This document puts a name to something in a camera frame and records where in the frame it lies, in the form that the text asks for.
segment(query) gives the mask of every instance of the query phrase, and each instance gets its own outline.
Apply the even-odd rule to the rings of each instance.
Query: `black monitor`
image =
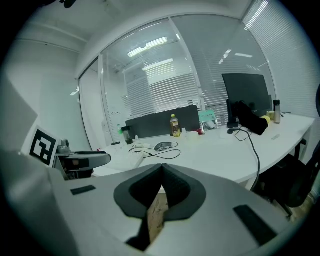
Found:
[[[228,112],[237,117],[234,105],[244,101],[257,116],[263,116],[272,109],[266,81],[261,74],[222,74],[228,93]]]

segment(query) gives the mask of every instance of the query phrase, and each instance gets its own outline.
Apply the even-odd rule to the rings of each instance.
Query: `cable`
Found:
[[[240,133],[241,131],[244,132],[244,130],[242,130],[242,126],[240,126],[239,131],[234,135],[234,137],[235,137],[238,141],[240,141],[240,142],[245,141],[246,139],[248,139],[248,138],[252,135],[252,132],[251,132],[251,134],[250,134],[248,137],[246,137],[245,139],[239,139],[239,138],[237,137],[237,134]]]
[[[176,143],[176,146],[171,146],[170,149],[174,149],[174,148],[178,147],[178,145],[179,145],[178,142],[175,142],[175,141],[171,142],[171,143]],[[129,150],[129,152],[132,151],[132,153],[134,153],[133,150],[135,150],[135,149],[155,150],[154,148],[150,148],[150,147],[137,147],[137,145],[133,145],[132,148]]]
[[[175,156],[175,157],[172,157],[172,158],[166,158],[166,157],[158,156],[160,154],[168,153],[170,151],[179,151],[179,154],[177,156]],[[138,151],[135,151],[134,153],[139,153],[139,152],[144,152],[144,153],[147,153],[149,155],[149,156],[145,156],[144,158],[156,157],[156,158],[162,158],[162,159],[167,159],[167,160],[175,159],[175,158],[177,158],[178,156],[181,155],[181,151],[179,149],[172,149],[172,150],[164,151],[164,152],[161,152],[161,153],[158,153],[158,154],[151,154],[151,153],[143,151],[143,150],[138,150]]]
[[[175,142],[175,141],[174,141],[174,142],[171,142],[171,143],[176,143],[176,146],[171,146],[170,149],[176,148],[176,147],[178,147],[178,145],[179,145],[178,142]]]
[[[176,148],[178,147],[178,142],[172,142],[172,143],[176,143],[176,146],[172,146],[170,148]],[[144,150],[137,150],[137,151],[134,151],[134,149],[144,149],[144,150],[155,150],[154,148],[150,148],[150,147],[137,147],[137,145],[133,145],[132,148],[129,150],[129,152],[132,152],[132,153],[139,153],[139,152],[144,152],[144,153],[147,153],[149,156],[145,156],[144,158],[151,158],[151,157],[156,157],[156,158],[162,158],[162,159],[167,159],[167,160],[171,160],[171,159],[175,159],[177,158],[178,156],[181,155],[181,151],[179,149],[171,149],[171,150],[168,150],[168,151],[164,151],[164,152],[161,152],[161,153],[157,153],[157,154],[151,154],[149,152],[146,152]],[[175,157],[172,157],[172,158],[166,158],[166,157],[162,157],[162,156],[158,156],[160,154],[163,154],[163,153],[167,153],[167,152],[170,152],[170,151],[179,151],[179,154]]]
[[[134,153],[133,152],[134,149],[155,150],[154,148],[150,148],[150,147],[137,147],[137,145],[133,145],[132,148],[129,150],[129,152],[132,151],[132,153]]]
[[[257,183],[258,183],[258,179],[259,179],[259,175],[260,175],[260,158],[259,158],[259,156],[258,156],[258,154],[257,154],[257,152],[256,152],[254,143],[253,143],[252,140],[251,140],[251,137],[250,137],[249,132],[247,132],[246,130],[235,129],[235,128],[231,128],[230,130],[231,130],[231,131],[238,131],[238,133],[239,133],[240,131],[242,131],[242,132],[245,132],[245,133],[248,134],[248,138],[249,138],[249,140],[250,140],[250,142],[251,142],[253,151],[254,151],[254,153],[255,153],[255,155],[256,155],[256,158],[258,159],[258,172],[257,172],[256,178],[255,178],[255,181],[254,181],[254,183],[253,183],[253,185],[252,185],[252,188],[250,189],[250,190],[252,191],[252,190],[256,187],[256,185],[257,185]]]

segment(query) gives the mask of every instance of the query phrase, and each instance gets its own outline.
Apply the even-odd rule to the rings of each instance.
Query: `small bottle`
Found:
[[[172,135],[174,137],[180,137],[179,121],[175,114],[171,115],[170,126]]]
[[[273,101],[273,110],[274,110],[274,123],[280,124],[281,121],[281,110],[280,110],[280,100]]]

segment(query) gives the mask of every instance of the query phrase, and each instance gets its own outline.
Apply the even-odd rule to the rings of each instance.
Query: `ceiling light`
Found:
[[[259,17],[259,15],[262,13],[262,11],[266,8],[266,6],[268,5],[267,1],[263,1],[261,6],[259,7],[258,11],[254,14],[254,16],[250,19],[250,21],[248,22],[248,24],[245,26],[244,30],[248,30],[252,27],[252,25],[254,24],[255,20]]]
[[[164,61],[160,61],[160,62],[157,62],[157,63],[153,63],[151,65],[148,65],[148,66],[145,66],[142,70],[143,71],[148,71],[150,69],[153,69],[153,68],[156,68],[156,67],[159,67],[159,66],[162,66],[164,64],[167,64],[167,63],[170,63],[170,62],[173,62],[174,59],[173,58],[170,58],[170,59],[167,59],[167,60],[164,60]]]
[[[128,56],[129,56],[130,58],[132,58],[133,56],[136,56],[137,54],[140,54],[140,53],[142,53],[142,52],[144,52],[144,51],[146,51],[146,50],[149,50],[149,49],[151,49],[152,47],[162,45],[162,44],[164,44],[164,43],[166,43],[166,42],[168,42],[168,38],[167,38],[167,37],[161,37],[161,38],[159,38],[159,39],[157,39],[157,40],[148,42],[148,43],[145,45],[144,48],[139,47],[139,48],[137,48],[137,49],[134,49],[133,51],[130,51],[130,52],[128,53]]]
[[[231,52],[231,49],[228,49],[225,54],[223,55],[223,58],[226,59],[229,55],[229,53]]]
[[[140,29],[139,31],[142,31],[142,30],[145,30],[145,29],[147,29],[147,28],[153,27],[153,26],[158,25],[158,24],[160,24],[160,23],[161,23],[161,22],[156,23],[156,24],[153,24],[153,25],[150,25],[150,26],[146,26],[146,27]]]
[[[236,53],[235,56],[240,56],[240,57],[247,57],[247,58],[252,58],[252,55],[247,55],[247,54],[242,54],[242,53]]]

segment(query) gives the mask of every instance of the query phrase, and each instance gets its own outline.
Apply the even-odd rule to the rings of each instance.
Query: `office chair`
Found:
[[[320,86],[316,94],[316,107],[320,116]],[[301,144],[306,145],[306,141],[303,139],[297,145],[294,156],[287,155],[261,175],[261,181],[265,183],[262,195],[271,202],[276,200],[288,214],[288,220],[292,216],[289,207],[299,207],[304,203],[320,169],[320,142],[306,165],[299,161]]]

